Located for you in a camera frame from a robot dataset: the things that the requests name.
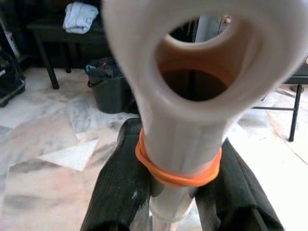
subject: black bucket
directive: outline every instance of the black bucket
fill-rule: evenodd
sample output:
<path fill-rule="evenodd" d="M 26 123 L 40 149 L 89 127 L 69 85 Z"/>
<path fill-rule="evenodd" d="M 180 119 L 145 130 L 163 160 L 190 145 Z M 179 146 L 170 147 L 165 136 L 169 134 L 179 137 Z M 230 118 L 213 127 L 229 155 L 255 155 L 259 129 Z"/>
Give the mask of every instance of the black bucket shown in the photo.
<path fill-rule="evenodd" d="M 98 108 L 105 113 L 138 113 L 130 87 L 112 58 L 91 61 L 85 68 Z"/>

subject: marble floor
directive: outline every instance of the marble floor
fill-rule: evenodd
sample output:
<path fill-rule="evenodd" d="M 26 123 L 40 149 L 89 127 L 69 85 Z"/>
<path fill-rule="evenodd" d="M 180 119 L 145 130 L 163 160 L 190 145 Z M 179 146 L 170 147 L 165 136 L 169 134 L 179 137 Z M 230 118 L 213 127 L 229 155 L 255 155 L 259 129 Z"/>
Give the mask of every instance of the marble floor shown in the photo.
<path fill-rule="evenodd" d="M 84 70 L 55 72 L 59 90 L 51 88 L 46 69 L 28 69 L 26 91 L 0 109 L 0 230 L 79 230 L 119 128 L 135 117 L 100 112 Z M 294 99 L 283 85 L 258 104 L 292 107 Z M 285 229 L 306 231 L 308 88 L 292 143 L 291 119 L 291 112 L 249 109 L 228 136 Z M 200 230 L 195 206 L 178 230 Z"/>

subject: white towel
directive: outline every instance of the white towel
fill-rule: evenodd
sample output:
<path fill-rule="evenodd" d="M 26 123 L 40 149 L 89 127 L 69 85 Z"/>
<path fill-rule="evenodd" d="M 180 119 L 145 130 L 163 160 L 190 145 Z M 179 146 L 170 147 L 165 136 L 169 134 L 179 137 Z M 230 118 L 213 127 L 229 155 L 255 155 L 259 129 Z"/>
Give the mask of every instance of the white towel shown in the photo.
<path fill-rule="evenodd" d="M 65 10 L 63 28 L 68 33 L 85 34 L 97 15 L 98 9 L 95 6 L 82 2 L 70 3 Z"/>

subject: table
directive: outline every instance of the table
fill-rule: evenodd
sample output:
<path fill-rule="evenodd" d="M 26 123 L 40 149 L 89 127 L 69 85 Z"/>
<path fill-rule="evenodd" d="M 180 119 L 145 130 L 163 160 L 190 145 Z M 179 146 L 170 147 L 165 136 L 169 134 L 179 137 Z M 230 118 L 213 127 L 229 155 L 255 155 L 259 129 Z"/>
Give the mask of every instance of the table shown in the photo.
<path fill-rule="evenodd" d="M 294 134 L 295 134 L 297 114 L 298 114 L 298 109 L 299 109 L 300 94 L 301 94 L 301 91 L 302 91 L 302 86 L 303 86 L 303 84 L 308 84 L 308 65 L 306 63 L 303 63 L 301 65 L 301 67 L 284 84 L 297 85 L 294 107 L 292 107 L 292 108 L 286 108 L 286 107 L 253 107 L 253 109 L 293 111 L 292 122 L 291 122 L 291 130 L 290 130 L 290 136 L 289 136 L 289 141 L 293 142 L 294 141 Z"/>
<path fill-rule="evenodd" d="M 59 11 L 52 14 L 49 14 L 27 26 L 27 29 L 31 30 L 34 34 L 36 42 L 38 44 L 38 49 L 40 55 L 43 59 L 43 62 L 48 71 L 51 84 L 53 89 L 59 88 L 59 83 L 55 75 L 54 69 L 50 60 L 47 56 L 47 53 L 44 48 L 45 42 L 56 42 L 59 43 L 61 56 L 63 58 L 64 66 L 66 72 L 70 73 L 70 54 L 68 49 L 68 43 L 75 43 L 77 45 L 77 52 L 80 55 L 79 44 L 103 44 L 107 46 L 107 39 L 104 34 L 104 29 L 100 20 L 100 17 L 97 17 L 92 24 L 90 31 L 86 34 L 72 34 L 67 33 L 63 28 L 63 20 L 65 17 L 65 12 Z"/>

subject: rubber band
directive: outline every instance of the rubber band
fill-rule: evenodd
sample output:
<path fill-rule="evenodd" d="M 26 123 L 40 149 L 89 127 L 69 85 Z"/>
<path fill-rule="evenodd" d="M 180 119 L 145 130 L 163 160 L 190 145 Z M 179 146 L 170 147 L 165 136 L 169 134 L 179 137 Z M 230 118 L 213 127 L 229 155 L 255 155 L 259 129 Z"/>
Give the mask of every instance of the rubber band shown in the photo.
<path fill-rule="evenodd" d="M 167 173 L 158 167 L 156 167 L 148 158 L 145 146 L 144 146 L 144 139 L 143 139 L 143 130 L 140 131 L 139 134 L 139 141 L 136 146 L 136 157 L 138 160 L 145 165 L 150 173 L 162 184 L 172 186 L 172 187 L 186 187 L 186 186 L 195 186 L 200 187 L 203 185 L 208 184 L 212 180 L 214 180 L 218 173 L 219 173 L 219 165 L 221 159 L 221 148 L 219 149 L 218 153 L 214 157 L 210 167 L 208 167 L 204 172 L 201 174 L 193 177 L 193 178 L 185 178 L 175 176 L 173 174 Z"/>

